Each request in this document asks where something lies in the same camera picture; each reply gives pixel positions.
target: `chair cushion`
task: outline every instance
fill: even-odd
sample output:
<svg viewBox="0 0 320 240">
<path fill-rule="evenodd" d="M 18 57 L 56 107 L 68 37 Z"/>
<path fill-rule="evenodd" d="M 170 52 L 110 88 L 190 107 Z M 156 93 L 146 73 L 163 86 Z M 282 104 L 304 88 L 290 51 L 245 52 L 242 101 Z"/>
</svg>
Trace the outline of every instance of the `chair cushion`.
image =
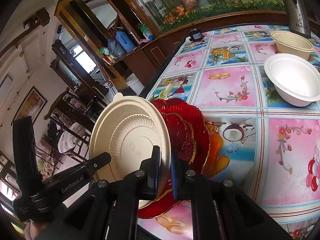
<svg viewBox="0 0 320 240">
<path fill-rule="evenodd" d="M 85 133 L 85 128 L 77 122 L 71 125 L 69 129 L 81 137 Z M 65 153 L 68 150 L 74 148 L 79 143 L 79 141 L 80 140 L 76 138 L 74 135 L 72 135 L 68 131 L 64 131 L 58 142 L 58 150 L 61 153 Z"/>
</svg>

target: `picture frame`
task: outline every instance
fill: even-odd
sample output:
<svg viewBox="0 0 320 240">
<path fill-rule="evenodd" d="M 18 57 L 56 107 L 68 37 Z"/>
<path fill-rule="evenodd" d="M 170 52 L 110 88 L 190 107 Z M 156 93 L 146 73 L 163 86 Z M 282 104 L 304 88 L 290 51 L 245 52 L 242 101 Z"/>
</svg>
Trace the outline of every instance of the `picture frame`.
<svg viewBox="0 0 320 240">
<path fill-rule="evenodd" d="M 44 108 L 48 101 L 40 94 L 40 92 L 33 86 L 29 93 L 26 95 L 21 105 L 19 106 L 11 125 L 14 120 L 31 116 L 32 124 L 35 123 L 38 115 Z"/>
</svg>

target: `white bucket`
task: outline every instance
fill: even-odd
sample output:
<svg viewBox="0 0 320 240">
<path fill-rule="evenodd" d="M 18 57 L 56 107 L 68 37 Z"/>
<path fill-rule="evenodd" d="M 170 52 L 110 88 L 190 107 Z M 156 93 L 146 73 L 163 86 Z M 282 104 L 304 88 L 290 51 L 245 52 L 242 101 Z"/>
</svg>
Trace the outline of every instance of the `white bucket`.
<svg viewBox="0 0 320 240">
<path fill-rule="evenodd" d="M 131 74 L 125 81 L 129 87 L 139 95 L 141 91 L 144 89 L 144 86 L 141 84 L 139 79 L 136 77 L 135 74 Z"/>
</svg>

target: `patterned tablecloth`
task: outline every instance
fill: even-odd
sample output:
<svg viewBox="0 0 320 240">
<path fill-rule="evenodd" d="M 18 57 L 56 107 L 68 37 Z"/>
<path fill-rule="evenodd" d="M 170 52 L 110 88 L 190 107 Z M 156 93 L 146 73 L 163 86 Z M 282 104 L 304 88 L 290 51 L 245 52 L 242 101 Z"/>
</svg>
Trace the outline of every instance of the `patterned tablecloth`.
<svg viewBox="0 0 320 240">
<path fill-rule="evenodd" d="M 276 92 L 263 68 L 278 53 L 271 38 L 275 30 L 288 27 L 239 26 L 204 33 L 196 43 L 186 39 L 147 100 L 179 97 L 197 106 L 219 130 L 219 156 L 230 159 L 210 179 L 232 180 L 293 238 L 302 239 L 320 215 L 320 188 L 312 190 L 320 182 L 306 186 L 310 160 L 320 162 L 320 101 L 295 107 Z M 312 34 L 310 41 L 315 51 L 309 61 L 320 69 L 320 39 Z M 167 220 L 180 226 L 166 228 Z M 139 224 L 161 239 L 192 239 L 191 204 L 183 201 Z"/>
</svg>

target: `white bowl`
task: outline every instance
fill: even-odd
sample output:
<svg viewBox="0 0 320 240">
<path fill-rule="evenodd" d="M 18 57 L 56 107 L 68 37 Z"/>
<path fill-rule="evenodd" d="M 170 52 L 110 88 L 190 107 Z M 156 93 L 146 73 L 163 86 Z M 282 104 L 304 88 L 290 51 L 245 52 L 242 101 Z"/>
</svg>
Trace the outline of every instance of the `white bowl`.
<svg viewBox="0 0 320 240">
<path fill-rule="evenodd" d="M 153 145 L 160 147 L 158 195 L 170 172 L 171 147 L 167 126 L 160 112 L 147 100 L 117 93 L 100 114 L 93 128 L 89 157 L 108 152 L 111 163 L 99 169 L 96 179 L 114 182 L 135 170 L 151 157 Z M 152 201 L 139 201 L 139 208 Z"/>
<path fill-rule="evenodd" d="M 297 55 L 307 60 L 310 53 L 314 51 L 310 41 L 295 33 L 275 31 L 271 33 L 271 37 L 281 53 Z"/>
<path fill-rule="evenodd" d="M 308 61 L 292 54 L 275 54 L 264 70 L 279 95 L 294 106 L 307 106 L 320 100 L 320 74 Z"/>
</svg>

